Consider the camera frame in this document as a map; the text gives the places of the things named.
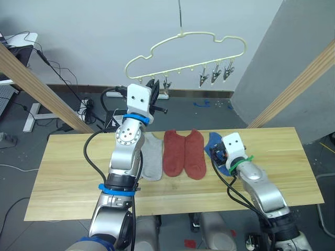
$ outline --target gray sock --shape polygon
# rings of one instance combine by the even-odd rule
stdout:
[[[151,132],[146,132],[142,146],[143,170],[142,177],[146,180],[157,181],[162,178],[163,141],[157,139]]]

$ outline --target gray wall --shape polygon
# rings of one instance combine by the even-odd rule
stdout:
[[[223,84],[221,75],[213,87],[208,80],[202,89],[235,90],[281,2],[181,0],[184,31],[211,31],[219,38],[241,36],[248,42],[247,53],[236,59],[229,79]],[[128,85],[134,81],[124,74],[126,63],[178,34],[178,14],[177,0],[9,0],[0,1],[0,30],[6,35],[24,30],[38,33],[48,59],[71,68],[80,84]],[[137,61],[129,72],[148,74],[237,54],[241,49],[239,41],[215,44],[208,36],[186,37],[158,48],[154,58]],[[61,84],[39,58],[33,56],[30,65],[43,82]],[[209,65],[207,73],[213,67]],[[171,88],[198,89],[200,71],[198,67],[171,74]]]
[[[334,39],[334,0],[284,1],[231,99],[250,123]],[[296,127],[303,143],[335,131],[335,67],[264,127]]]

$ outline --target sock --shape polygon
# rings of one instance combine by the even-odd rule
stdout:
[[[143,170],[142,177],[146,180],[157,181],[162,178],[162,151],[163,141],[157,139],[151,132],[144,135],[142,146]]]
[[[204,137],[195,129],[185,138],[185,171],[192,179],[202,179],[206,174]]]
[[[205,146],[205,152],[207,153],[207,155],[209,156],[209,157],[211,157],[210,156],[210,148],[213,148],[214,147],[214,145],[216,145],[216,144],[218,144],[218,143],[220,143],[221,142],[221,135],[220,134],[218,134],[218,133],[216,133],[216,132],[210,132],[209,133],[209,140],[208,140],[208,143],[207,143],[207,145]],[[218,154],[218,158],[220,159],[220,160],[223,160],[223,151],[220,151],[219,152],[219,154]],[[229,172],[228,172],[228,170],[226,169],[226,166],[223,166],[223,167],[220,167],[220,168],[218,168],[218,170],[222,173],[222,174],[224,174],[224,175],[226,175],[226,176],[231,176],[230,174],[229,174]]]
[[[164,134],[163,170],[170,177],[178,176],[185,163],[185,137],[176,130],[166,131]]]

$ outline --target green band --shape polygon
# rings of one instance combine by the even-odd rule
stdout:
[[[231,173],[232,173],[232,171],[234,171],[235,170],[235,168],[239,165],[239,164],[241,164],[241,163],[243,163],[244,161],[252,161],[252,159],[253,159],[253,155],[251,155],[250,157],[248,157],[248,158],[246,158],[246,159],[241,159],[240,161],[237,161],[228,171],[229,171],[229,174],[231,175]]]

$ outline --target blue sock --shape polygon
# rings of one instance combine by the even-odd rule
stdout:
[[[207,143],[207,145],[205,146],[205,148],[204,148],[204,150],[205,150],[205,152],[207,153],[207,155],[210,157],[210,148],[213,148],[214,147],[214,145],[216,145],[216,144],[218,144],[218,143],[220,143],[221,142],[221,135],[220,134],[218,134],[218,133],[216,133],[216,132],[210,132],[209,133],[209,140],[208,140],[208,143]],[[219,159],[221,159],[221,160],[223,160],[223,151],[220,151],[219,152]],[[230,174],[229,174],[229,172],[228,172],[228,170],[226,169],[226,166],[223,166],[223,167],[220,167],[220,168],[218,168],[219,169],[219,171],[222,173],[222,174],[224,174],[224,175],[226,175],[226,176],[231,176]]]

